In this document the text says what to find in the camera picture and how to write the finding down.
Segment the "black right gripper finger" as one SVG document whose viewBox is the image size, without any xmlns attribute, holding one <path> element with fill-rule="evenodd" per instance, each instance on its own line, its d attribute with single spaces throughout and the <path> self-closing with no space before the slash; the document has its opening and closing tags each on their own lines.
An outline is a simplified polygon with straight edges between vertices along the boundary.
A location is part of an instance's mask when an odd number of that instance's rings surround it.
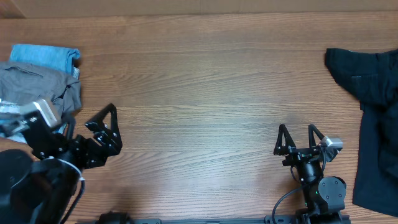
<svg viewBox="0 0 398 224">
<path fill-rule="evenodd" d="M 277 141 L 274 148 L 274 155 L 288 155 L 295 151 L 296 145 L 289 134 L 285 124 L 279 126 Z"/>
<path fill-rule="evenodd" d="M 315 142 L 316 135 L 319 140 L 322 140 L 325 136 L 318 130 L 318 128 L 314 124 L 310 124 L 308 126 L 308 140 L 309 140 L 309 148 L 316 147 L 317 144 Z"/>
</svg>

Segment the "black shorts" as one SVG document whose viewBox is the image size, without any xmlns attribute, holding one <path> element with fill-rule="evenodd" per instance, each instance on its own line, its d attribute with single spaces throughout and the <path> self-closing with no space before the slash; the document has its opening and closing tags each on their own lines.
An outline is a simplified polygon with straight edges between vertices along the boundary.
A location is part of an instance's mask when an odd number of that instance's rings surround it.
<svg viewBox="0 0 398 224">
<path fill-rule="evenodd" d="M 358 171 L 353 203 L 397 216 L 397 51 L 328 48 L 325 66 L 360 102 Z"/>
</svg>

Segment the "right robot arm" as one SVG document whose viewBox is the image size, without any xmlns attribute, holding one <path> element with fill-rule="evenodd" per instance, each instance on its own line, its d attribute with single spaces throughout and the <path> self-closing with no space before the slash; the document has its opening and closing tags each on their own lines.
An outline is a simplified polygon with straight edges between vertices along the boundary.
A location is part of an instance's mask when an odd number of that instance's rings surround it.
<svg viewBox="0 0 398 224">
<path fill-rule="evenodd" d="M 298 148 L 284 124 L 279 126 L 274 155 L 284 156 L 282 165 L 290 168 L 299 187 L 287 192 L 274 205 L 271 223 L 340 224 L 350 223 L 343 216 L 345 209 L 346 182 L 336 176 L 326 177 L 326 164 L 343 149 L 343 141 L 322 134 L 314 124 L 308 126 L 308 147 Z M 277 216 L 276 210 L 288 196 L 303 193 L 305 207 L 286 217 Z"/>
</svg>

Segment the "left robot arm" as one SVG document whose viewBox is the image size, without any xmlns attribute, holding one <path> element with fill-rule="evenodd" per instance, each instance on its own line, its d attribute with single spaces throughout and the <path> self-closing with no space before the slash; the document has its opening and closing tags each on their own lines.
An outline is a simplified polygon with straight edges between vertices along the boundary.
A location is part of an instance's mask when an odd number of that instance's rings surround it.
<svg viewBox="0 0 398 224">
<path fill-rule="evenodd" d="M 1 151 L 1 223 L 65 223 L 85 191 L 83 171 L 104 166 L 123 146 L 117 109 L 110 103 L 74 135 L 75 119 L 59 117 L 51 102 L 33 101 L 1 125 L 7 137 L 22 134 L 32 149 Z"/>
</svg>

